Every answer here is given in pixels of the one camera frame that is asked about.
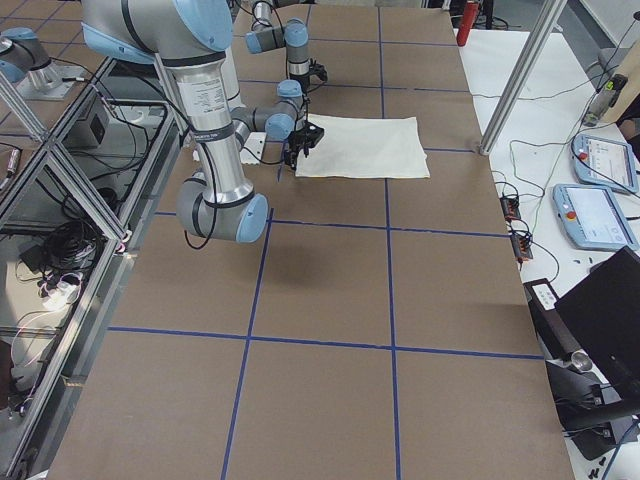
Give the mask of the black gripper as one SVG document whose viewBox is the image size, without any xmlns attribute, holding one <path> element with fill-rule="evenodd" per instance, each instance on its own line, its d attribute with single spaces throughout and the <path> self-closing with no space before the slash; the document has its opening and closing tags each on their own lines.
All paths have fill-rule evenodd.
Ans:
<svg viewBox="0 0 640 480">
<path fill-rule="evenodd" d="M 309 92 L 324 85 L 328 73 L 324 65 L 309 58 L 303 62 L 287 61 L 287 101 L 302 115 Z"/>
<path fill-rule="evenodd" d="M 297 170 L 299 154 L 303 152 L 307 157 L 309 151 L 322 140 L 324 133 L 325 130 L 322 127 L 312 122 L 305 122 L 300 129 L 289 135 L 284 145 L 283 160 L 292 171 Z"/>
</svg>

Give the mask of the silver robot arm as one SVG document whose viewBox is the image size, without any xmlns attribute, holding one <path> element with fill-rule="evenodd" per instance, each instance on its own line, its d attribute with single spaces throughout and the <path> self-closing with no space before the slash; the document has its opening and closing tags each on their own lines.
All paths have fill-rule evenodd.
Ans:
<svg viewBox="0 0 640 480">
<path fill-rule="evenodd" d="M 306 1 L 249 1 L 252 24 L 245 43 L 251 54 L 283 49 L 285 79 L 297 81 L 307 96 L 328 81 L 328 73 L 309 53 L 306 23 L 298 18 L 283 22 L 279 16 L 279 9 L 297 4 L 306 4 Z"/>
<path fill-rule="evenodd" d="M 254 1 L 254 23 L 245 36 L 254 54 L 284 49 L 287 78 L 277 86 L 277 102 L 245 107 L 230 58 L 234 16 L 229 1 L 86 1 L 82 28 L 94 51 L 122 61 L 161 61 L 174 79 L 175 112 L 196 142 L 201 168 L 181 186 L 177 216 L 184 232 L 209 239 L 252 243 L 268 219 L 267 199 L 246 178 L 240 152 L 249 135 L 263 132 L 285 145 L 284 162 L 296 168 L 324 131 L 308 119 L 311 77 L 327 79 L 309 55 L 304 21 L 281 26 L 270 14 L 282 1 Z"/>
</svg>

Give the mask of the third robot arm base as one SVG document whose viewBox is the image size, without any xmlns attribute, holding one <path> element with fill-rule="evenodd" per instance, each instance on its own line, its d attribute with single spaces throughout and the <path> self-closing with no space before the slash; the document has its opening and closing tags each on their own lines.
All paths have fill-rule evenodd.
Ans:
<svg viewBox="0 0 640 480">
<path fill-rule="evenodd" d="M 1 32 L 1 73 L 26 100 L 63 100 L 85 79 L 82 66 L 56 63 L 35 32 L 15 27 Z"/>
</svg>

